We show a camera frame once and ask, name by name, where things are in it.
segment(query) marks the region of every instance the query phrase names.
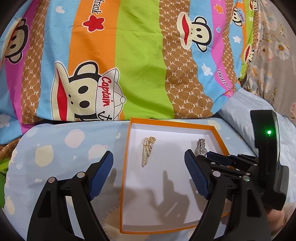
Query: silver watch band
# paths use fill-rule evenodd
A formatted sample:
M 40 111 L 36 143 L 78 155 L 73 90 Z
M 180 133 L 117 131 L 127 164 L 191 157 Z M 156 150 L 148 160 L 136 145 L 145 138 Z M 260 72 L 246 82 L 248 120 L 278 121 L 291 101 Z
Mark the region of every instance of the silver watch band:
M 207 154 L 207 149 L 205 148 L 205 139 L 198 140 L 198 147 L 196 149 L 197 155 L 205 156 Z

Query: orange box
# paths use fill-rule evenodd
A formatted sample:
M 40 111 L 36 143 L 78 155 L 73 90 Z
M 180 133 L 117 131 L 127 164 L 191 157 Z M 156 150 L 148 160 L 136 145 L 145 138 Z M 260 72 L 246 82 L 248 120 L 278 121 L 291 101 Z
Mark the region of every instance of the orange box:
M 156 141 L 147 165 L 141 166 L 144 137 Z M 160 234 L 196 227 L 206 206 L 184 162 L 187 149 L 195 151 L 199 138 L 207 151 L 229 152 L 214 126 L 132 118 L 123 166 L 120 232 Z M 227 200 L 224 215 L 230 210 Z

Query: brown stripe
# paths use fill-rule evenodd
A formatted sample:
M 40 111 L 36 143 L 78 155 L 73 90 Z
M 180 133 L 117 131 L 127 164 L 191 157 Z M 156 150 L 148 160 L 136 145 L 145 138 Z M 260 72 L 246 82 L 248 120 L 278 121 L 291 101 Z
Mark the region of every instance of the brown stripe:
M 20 137 L 9 142 L 6 145 L 0 145 L 0 161 L 4 160 L 5 158 L 10 159 L 11 154 L 15 147 L 17 146 L 18 142 L 20 140 Z
M 229 24 L 232 18 L 233 1 L 226 0 L 225 2 L 226 2 L 226 23 L 223 31 L 223 42 L 224 42 L 225 48 L 224 48 L 222 61 L 229 80 L 233 85 L 235 85 L 237 81 L 237 76 L 234 72 L 232 49 L 231 49 L 230 40 L 229 40 Z
M 254 11 L 253 14 L 253 43 L 252 43 L 252 49 L 256 47 L 258 40 L 258 31 L 259 31 L 259 13 L 258 11 Z M 250 67 L 250 63 L 248 62 L 247 68 L 246 68 L 246 74 L 248 72 L 248 69 Z
M 182 48 L 177 30 L 177 17 L 180 12 L 188 14 L 189 4 L 190 0 L 160 0 L 163 58 L 167 66 L 165 90 L 175 118 L 205 118 L 213 115 L 213 102 L 204 94 L 191 49 Z
M 40 0 L 32 24 L 30 48 L 27 52 L 22 74 L 22 122 L 33 124 L 40 120 L 36 116 L 40 97 L 41 59 L 44 42 L 44 24 L 49 0 Z

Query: screw head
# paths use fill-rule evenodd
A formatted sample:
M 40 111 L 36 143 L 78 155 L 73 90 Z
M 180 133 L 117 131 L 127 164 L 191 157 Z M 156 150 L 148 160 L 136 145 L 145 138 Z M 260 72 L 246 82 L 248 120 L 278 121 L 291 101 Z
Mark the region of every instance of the screw head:
M 214 177 L 219 177 L 219 176 L 221 176 L 221 173 L 218 172 L 218 171 L 213 171 L 213 176 Z
M 249 176 L 246 176 L 246 175 L 245 175 L 245 176 L 243 176 L 242 178 L 243 178 L 243 180 L 246 181 L 246 182 L 250 181 L 250 177 L 249 177 Z
M 53 183 L 55 181 L 55 178 L 54 177 L 50 177 L 49 179 L 48 179 L 48 182 L 49 183 Z
M 83 178 L 84 176 L 85 176 L 85 173 L 84 172 L 77 173 L 77 177 L 78 178 Z

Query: colorful striped blanket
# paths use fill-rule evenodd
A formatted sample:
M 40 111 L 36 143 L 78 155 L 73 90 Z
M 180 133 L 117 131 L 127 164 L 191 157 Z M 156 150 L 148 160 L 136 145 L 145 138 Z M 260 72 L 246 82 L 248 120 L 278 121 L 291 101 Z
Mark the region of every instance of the colorful striped blanket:
M 0 38 L 0 144 L 41 118 L 205 118 L 240 88 L 256 0 L 28 0 Z

